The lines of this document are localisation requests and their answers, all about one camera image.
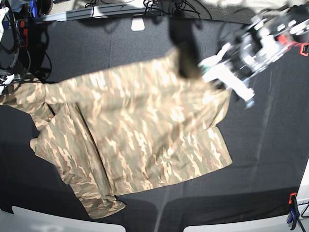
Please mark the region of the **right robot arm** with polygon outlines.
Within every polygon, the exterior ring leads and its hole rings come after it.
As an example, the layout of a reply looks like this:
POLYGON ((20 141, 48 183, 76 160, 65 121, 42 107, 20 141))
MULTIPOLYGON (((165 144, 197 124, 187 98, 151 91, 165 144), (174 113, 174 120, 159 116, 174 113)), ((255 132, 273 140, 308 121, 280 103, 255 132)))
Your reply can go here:
POLYGON ((6 66, 0 67, 0 93, 14 84, 23 84, 26 82, 26 76, 29 74, 31 67, 31 57, 28 50, 26 39, 22 36, 21 30, 24 30, 24 20, 19 20, 15 17, 15 12, 7 0, 0 2, 0 38, 3 39, 5 31, 9 30, 12 33, 12 47, 7 48, 3 44, 0 45, 0 50, 12 56, 12 61, 6 66), (18 66, 18 58, 20 49, 25 48, 28 56, 28 67, 24 71, 18 66))

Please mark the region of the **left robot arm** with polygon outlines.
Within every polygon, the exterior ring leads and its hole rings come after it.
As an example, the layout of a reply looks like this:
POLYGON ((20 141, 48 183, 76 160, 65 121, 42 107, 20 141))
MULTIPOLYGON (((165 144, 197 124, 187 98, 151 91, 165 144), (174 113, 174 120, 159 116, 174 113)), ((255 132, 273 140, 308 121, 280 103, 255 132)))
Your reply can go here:
POLYGON ((279 14, 267 19, 266 9, 252 18, 250 25, 219 39, 216 55, 199 63, 205 82, 219 80, 243 99, 246 107, 254 105, 250 80, 276 62, 292 47, 309 55, 309 4, 284 6, 279 14))

